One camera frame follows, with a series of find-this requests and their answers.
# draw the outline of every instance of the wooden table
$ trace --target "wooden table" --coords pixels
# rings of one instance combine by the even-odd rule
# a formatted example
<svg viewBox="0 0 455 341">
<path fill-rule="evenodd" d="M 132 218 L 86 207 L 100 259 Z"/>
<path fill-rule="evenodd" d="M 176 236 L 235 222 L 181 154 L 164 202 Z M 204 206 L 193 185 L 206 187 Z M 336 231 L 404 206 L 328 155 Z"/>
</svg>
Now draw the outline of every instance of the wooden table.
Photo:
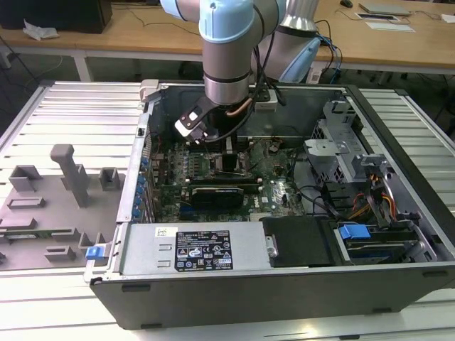
<svg viewBox="0 0 455 341">
<path fill-rule="evenodd" d="M 397 4 L 410 12 L 455 13 L 453 4 L 403 0 L 375 2 Z M 347 17 L 357 19 L 356 12 L 365 13 L 358 3 L 359 0 L 353 0 L 353 8 L 347 9 L 339 5 L 338 0 L 321 0 L 315 15 L 315 21 L 326 19 L 330 23 L 333 42 L 343 51 L 343 69 L 455 75 L 455 23 L 433 20 L 425 13 L 417 12 L 407 17 L 414 33 L 373 30 L 366 23 L 379 21 L 354 21 Z M 338 9 L 347 16 L 336 12 Z M 319 23 L 318 27 L 328 36 L 325 23 Z M 328 48 L 320 48 L 312 72 L 317 75 L 324 69 L 327 65 L 324 61 L 330 60 L 330 56 Z"/>
<path fill-rule="evenodd" d="M 375 1 L 399 4 L 409 11 L 455 13 L 455 6 L 450 4 Z M 363 11 L 358 0 L 353 0 L 353 3 L 352 9 L 346 9 L 339 0 L 321 0 L 315 15 L 315 21 L 326 19 L 330 23 L 333 42 L 343 51 L 343 69 L 455 75 L 455 24 L 432 20 L 424 13 L 414 13 L 409 20 L 415 33 L 376 31 L 365 21 L 353 21 L 336 12 L 340 9 L 356 18 L 355 12 Z M 201 61 L 200 36 L 182 29 L 197 33 L 196 24 L 174 19 L 161 9 L 122 8 L 114 6 L 112 20 L 103 34 L 62 31 L 59 38 L 42 41 L 29 38 L 20 30 L 0 30 L 0 34 L 18 53 L 73 57 L 82 81 L 92 80 L 86 61 L 88 57 Z M 143 27 L 135 15 L 151 25 Z M 328 35 L 324 23 L 318 26 L 322 34 Z M 0 45 L 0 52 L 7 51 Z M 320 49 L 311 69 L 311 75 L 315 77 L 309 79 L 319 80 L 330 57 L 328 48 Z"/>
</svg>

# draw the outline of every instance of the light blue robot joint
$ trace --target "light blue robot joint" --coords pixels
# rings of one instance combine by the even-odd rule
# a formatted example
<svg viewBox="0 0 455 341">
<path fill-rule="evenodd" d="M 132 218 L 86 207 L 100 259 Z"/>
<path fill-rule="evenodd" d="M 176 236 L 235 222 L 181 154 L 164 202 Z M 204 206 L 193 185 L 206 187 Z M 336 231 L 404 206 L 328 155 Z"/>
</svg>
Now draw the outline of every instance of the light blue robot joint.
<svg viewBox="0 0 455 341">
<path fill-rule="evenodd" d="M 253 0 L 200 0 L 199 32 L 210 43 L 237 40 L 251 29 L 254 18 Z"/>
</svg>

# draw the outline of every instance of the table leg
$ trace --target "table leg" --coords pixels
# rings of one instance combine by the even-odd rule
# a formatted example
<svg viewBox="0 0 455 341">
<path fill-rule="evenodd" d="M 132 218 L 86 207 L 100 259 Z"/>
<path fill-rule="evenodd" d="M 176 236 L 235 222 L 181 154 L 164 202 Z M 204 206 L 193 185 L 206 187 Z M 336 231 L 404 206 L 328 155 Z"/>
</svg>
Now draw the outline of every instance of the table leg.
<svg viewBox="0 0 455 341">
<path fill-rule="evenodd" d="M 382 71 L 381 76 L 379 77 L 378 84 L 384 85 L 387 82 L 387 79 L 392 75 L 391 72 Z"/>
<path fill-rule="evenodd" d="M 311 64 L 310 70 L 308 71 L 308 76 L 306 76 L 306 83 L 318 84 L 323 69 L 324 63 L 314 62 Z"/>
<path fill-rule="evenodd" d="M 134 70 L 134 80 L 136 80 L 136 82 L 141 82 L 142 71 L 141 71 L 140 59 L 133 59 L 133 70 Z"/>
<path fill-rule="evenodd" d="M 0 67 L 2 69 L 11 69 L 11 64 L 9 62 L 7 52 L 0 52 Z"/>
<path fill-rule="evenodd" d="M 73 57 L 76 64 L 77 73 L 79 73 L 79 78 L 83 82 L 93 82 L 93 75 L 90 71 L 90 68 L 87 64 L 86 57 Z"/>
</svg>

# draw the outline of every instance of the power supply label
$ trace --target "power supply label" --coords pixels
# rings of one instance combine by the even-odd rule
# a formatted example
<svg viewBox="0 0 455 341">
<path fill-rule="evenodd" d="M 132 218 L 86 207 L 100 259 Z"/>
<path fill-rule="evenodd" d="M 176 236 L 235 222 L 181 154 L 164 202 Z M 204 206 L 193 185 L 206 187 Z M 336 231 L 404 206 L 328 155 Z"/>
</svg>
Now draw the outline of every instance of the power supply label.
<svg viewBox="0 0 455 341">
<path fill-rule="evenodd" d="M 232 270 L 229 231 L 196 231 L 176 233 L 176 270 Z"/>
</svg>

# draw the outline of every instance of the motherboard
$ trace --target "motherboard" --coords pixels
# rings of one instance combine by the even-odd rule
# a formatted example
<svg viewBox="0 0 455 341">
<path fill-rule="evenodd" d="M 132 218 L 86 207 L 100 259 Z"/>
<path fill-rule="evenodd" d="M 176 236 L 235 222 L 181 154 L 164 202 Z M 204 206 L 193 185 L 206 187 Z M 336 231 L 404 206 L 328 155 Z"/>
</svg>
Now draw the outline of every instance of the motherboard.
<svg viewBox="0 0 455 341">
<path fill-rule="evenodd" d="M 289 177 L 296 149 L 282 144 L 279 139 L 250 141 L 230 172 L 221 170 L 221 153 L 186 144 L 162 146 L 163 152 L 151 155 L 156 222 L 245 222 L 304 215 L 301 196 Z M 201 204 L 197 196 L 208 201 Z"/>
</svg>

